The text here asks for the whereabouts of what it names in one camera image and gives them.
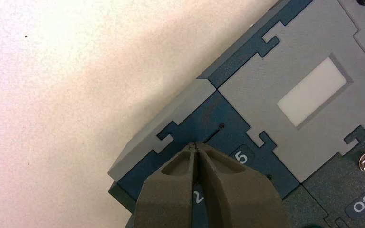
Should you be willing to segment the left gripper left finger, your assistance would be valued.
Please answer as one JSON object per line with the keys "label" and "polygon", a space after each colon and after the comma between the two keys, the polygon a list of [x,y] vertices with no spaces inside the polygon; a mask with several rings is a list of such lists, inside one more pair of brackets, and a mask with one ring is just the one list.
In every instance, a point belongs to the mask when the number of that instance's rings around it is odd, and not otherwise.
{"label": "left gripper left finger", "polygon": [[136,228],[189,228],[197,148],[187,144],[143,183],[134,213]]}

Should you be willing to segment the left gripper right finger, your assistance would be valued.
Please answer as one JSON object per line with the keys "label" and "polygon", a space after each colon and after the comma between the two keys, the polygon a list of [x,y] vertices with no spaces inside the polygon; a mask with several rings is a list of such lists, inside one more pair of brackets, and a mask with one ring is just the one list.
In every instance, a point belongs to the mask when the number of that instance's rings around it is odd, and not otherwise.
{"label": "left gripper right finger", "polygon": [[262,173],[197,142],[197,181],[211,228],[288,228],[282,199]]}

